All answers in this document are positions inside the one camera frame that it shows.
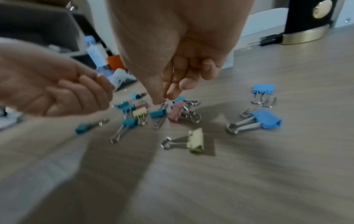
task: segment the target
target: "table surface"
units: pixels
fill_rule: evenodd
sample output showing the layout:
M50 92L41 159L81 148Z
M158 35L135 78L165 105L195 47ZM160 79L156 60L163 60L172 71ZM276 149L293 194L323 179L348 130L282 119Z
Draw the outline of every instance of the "table surface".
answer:
M122 114L110 109L1 132L0 223L354 223L353 36L235 51L233 68L183 93L202 102L199 124L150 120L113 145ZM228 134L260 83L275 84L282 127ZM111 122L74 134L100 118ZM198 127L205 154L161 149Z

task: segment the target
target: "wood grain tabletop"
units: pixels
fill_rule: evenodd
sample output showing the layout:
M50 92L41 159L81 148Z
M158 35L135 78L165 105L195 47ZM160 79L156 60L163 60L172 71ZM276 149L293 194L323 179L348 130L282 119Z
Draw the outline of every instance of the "wood grain tabletop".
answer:
M155 131L149 119L113 145L123 117L110 109L1 132L0 223L354 223L353 37L348 26L315 42L235 51L233 68L182 93L201 101L199 124ZM227 133L254 107L255 84L275 84L269 110L281 128ZM120 91L114 103L126 99ZM111 121L75 135L102 118ZM198 127L204 154L160 147Z

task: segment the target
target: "bottle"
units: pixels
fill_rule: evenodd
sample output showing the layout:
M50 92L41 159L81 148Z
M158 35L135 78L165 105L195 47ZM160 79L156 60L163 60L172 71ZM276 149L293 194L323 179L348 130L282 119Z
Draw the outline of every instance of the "bottle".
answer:
M86 51L89 54L92 61L95 63L97 68L109 69L107 62L108 54L102 44L96 43L96 40L93 36L86 36Z

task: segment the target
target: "orange object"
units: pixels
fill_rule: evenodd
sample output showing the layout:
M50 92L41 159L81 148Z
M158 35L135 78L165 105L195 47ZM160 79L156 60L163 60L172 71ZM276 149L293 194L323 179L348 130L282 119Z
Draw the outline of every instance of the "orange object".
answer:
M119 68L127 70L124 65L123 62L121 60L121 57L119 55L113 55L113 56L109 56L107 58L107 62L110 65L111 69L113 70L117 70Z

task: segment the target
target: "palm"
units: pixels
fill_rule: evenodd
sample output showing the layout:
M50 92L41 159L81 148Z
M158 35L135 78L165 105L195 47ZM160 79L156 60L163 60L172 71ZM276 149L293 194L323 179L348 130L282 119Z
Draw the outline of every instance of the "palm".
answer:
M108 2L121 58L156 103L194 88L200 77L217 75L253 4L252 0Z
M0 100L18 111L45 116L58 101L46 89L59 88L59 80L78 82L80 75L96 77L94 70L59 54L23 42L1 46Z

